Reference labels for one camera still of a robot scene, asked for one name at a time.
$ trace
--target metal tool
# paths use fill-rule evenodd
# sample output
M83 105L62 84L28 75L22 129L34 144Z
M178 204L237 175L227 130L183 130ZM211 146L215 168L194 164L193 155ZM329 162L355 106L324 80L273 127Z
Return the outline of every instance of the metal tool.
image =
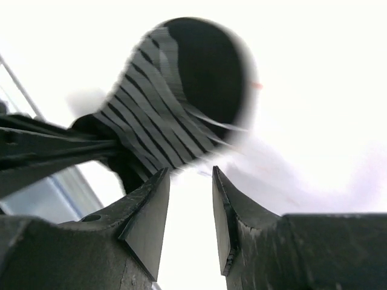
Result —
M279 217L213 168L213 210L228 290L367 290L387 285L387 214Z
M120 150L114 140L20 115L1 116L0 196L68 166L113 158ZM131 176L120 178L131 182ZM168 169L126 193L80 222L55 225L0 215L0 289L151 289L169 202Z

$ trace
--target striped object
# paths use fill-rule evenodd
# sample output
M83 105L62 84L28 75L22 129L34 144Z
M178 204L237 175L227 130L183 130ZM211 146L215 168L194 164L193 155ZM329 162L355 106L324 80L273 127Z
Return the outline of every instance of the striped object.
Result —
M199 19L173 19L143 38L108 102L73 128L118 137L144 181L163 167L179 169L230 147L230 134L242 131L233 123L246 83L230 35Z

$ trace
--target bright background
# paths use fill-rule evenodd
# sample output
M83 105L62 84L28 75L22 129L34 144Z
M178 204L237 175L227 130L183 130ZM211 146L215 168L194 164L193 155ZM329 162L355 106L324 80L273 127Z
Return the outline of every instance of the bright background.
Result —
M354 156L387 141L382 2L65 2L0 0L0 53L53 123L68 126L95 110L147 30L170 18L198 16L228 26L249 46L263 85L252 138L295 164L311 187L343 187ZM281 168L268 163L274 166L265 178L275 183ZM387 172L384 164L376 166L378 174ZM122 196L114 174L96 163L80 168L104 205ZM372 204L384 210L385 199L378 195ZM160 267L163 290L226 289L211 181L195 169L173 180Z

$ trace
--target hole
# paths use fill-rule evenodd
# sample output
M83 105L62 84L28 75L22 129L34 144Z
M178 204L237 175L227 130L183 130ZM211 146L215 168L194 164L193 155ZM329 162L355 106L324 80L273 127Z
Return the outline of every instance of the hole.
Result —
M4 132L2 137L4 143L8 145L15 145L18 138L17 134L14 132Z
M94 221L97 221L101 218L101 216L99 214L91 214L89 216L85 216L83 219L82 219L82 222L94 222Z

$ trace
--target gray metal surface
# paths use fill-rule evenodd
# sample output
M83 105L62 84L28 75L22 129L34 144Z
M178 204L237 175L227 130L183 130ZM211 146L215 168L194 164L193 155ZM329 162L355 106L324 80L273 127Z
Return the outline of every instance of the gray metal surface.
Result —
M169 172L162 169L80 222L55 225L35 217L0 216L0 289L151 290L160 264L169 183ZM158 207L149 211L152 204ZM133 222L143 226L140 231ZM132 237L119 238L123 235Z
M218 167L213 200L228 290L385 289L387 214L280 217L240 192Z

